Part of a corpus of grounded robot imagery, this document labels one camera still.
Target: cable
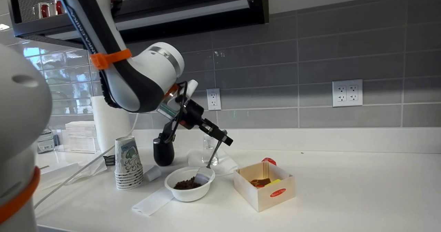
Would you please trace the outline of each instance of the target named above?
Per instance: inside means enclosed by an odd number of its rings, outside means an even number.
[[[179,109],[178,116],[176,116],[176,124],[175,124],[175,127],[173,128],[172,133],[170,134],[170,136],[164,141],[164,143],[169,143],[169,142],[171,142],[171,141],[173,140],[173,136],[175,135],[176,130],[178,129],[179,122],[181,121],[181,116],[182,116],[182,112],[183,112],[183,110],[184,110],[185,100],[186,100],[186,98],[187,98],[187,86],[188,86],[188,82],[187,82],[187,81],[184,81],[184,82],[178,83],[178,85],[182,85],[182,84],[184,84],[184,92],[183,92],[183,94],[182,94],[182,95],[183,95],[183,98],[181,99],[181,108]]]
[[[135,129],[136,123],[137,123],[137,119],[138,119],[139,113],[136,114],[136,118],[135,121],[133,123],[133,127],[130,130],[129,134],[127,134],[127,136],[129,136],[133,130]],[[60,189],[63,185],[65,185],[67,182],[71,181],[75,176],[77,176],[79,173],[81,173],[84,169],[86,169],[88,166],[90,166],[92,163],[94,163],[96,160],[98,160],[99,158],[103,157],[105,154],[107,154],[109,151],[111,151],[113,148],[115,147],[115,145],[113,145],[112,147],[110,147],[109,149],[107,149],[106,151],[102,152],[101,155],[99,155],[98,157],[96,157],[95,159],[91,160],[89,163],[87,163],[84,167],[82,167],[80,170],[76,171],[75,174],[72,174],[72,176],[70,176],[67,180],[65,180],[63,183],[61,183],[58,187],[56,187],[55,189],[53,189],[49,194],[47,194],[46,196],[44,196],[42,199],[40,199],[40,201],[38,201],[33,208],[36,209],[43,201],[45,201],[50,195],[54,194],[54,192],[58,191],[58,189]]]

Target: white cable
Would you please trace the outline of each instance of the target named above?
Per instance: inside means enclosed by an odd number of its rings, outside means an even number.
[[[135,121],[133,123],[133,127],[130,130],[129,134],[127,136],[129,136],[133,130],[135,129],[136,123],[137,123],[137,118],[138,118],[139,113],[136,114],[135,117]],[[88,166],[90,166],[92,163],[94,163],[96,160],[98,160],[99,158],[103,157],[105,154],[107,154],[107,152],[111,151],[113,148],[115,147],[115,145],[113,145],[112,147],[110,147],[109,149],[107,149],[106,151],[102,152],[101,155],[99,155],[98,157],[96,157],[95,159],[91,160],[90,163],[87,163],[84,167],[82,167],[80,170],[78,170],[75,174],[72,174],[72,176],[70,176],[67,180],[65,180],[63,183],[61,183],[58,187],[56,187],[55,189],[53,189],[49,194],[47,194],[46,196],[44,196],[44,198],[40,199],[40,201],[38,201],[33,208],[36,209],[43,201],[45,201],[50,195],[52,195],[54,192],[58,191],[58,189],[60,189],[63,185],[65,185],[67,182],[71,181],[75,176],[77,176],[79,173],[81,173],[84,169],[86,169]]]

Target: open box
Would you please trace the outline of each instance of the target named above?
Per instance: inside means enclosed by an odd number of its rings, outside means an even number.
[[[258,212],[296,196],[294,176],[268,161],[263,161],[234,171],[234,188]],[[252,180],[269,178],[280,182],[256,188]]]

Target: red label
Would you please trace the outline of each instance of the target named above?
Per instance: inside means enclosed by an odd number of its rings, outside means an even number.
[[[267,162],[269,162],[269,163],[272,163],[272,164],[274,164],[274,165],[276,165],[277,166],[277,164],[276,164],[276,161],[275,160],[273,160],[273,159],[271,159],[271,158],[269,158],[269,157],[266,157],[265,159],[263,159],[262,161],[267,161]]]
[[[280,190],[277,190],[277,191],[273,192],[273,193],[270,195],[270,197],[271,197],[271,198],[277,197],[277,196],[279,196],[280,194],[284,193],[285,191],[286,191],[286,189],[285,189],[285,188],[282,188],[282,189],[280,189]]]

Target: black tumbler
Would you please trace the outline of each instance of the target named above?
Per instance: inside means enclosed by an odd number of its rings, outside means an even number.
[[[175,159],[173,142],[164,143],[160,138],[153,139],[153,158],[158,166],[170,165]]]

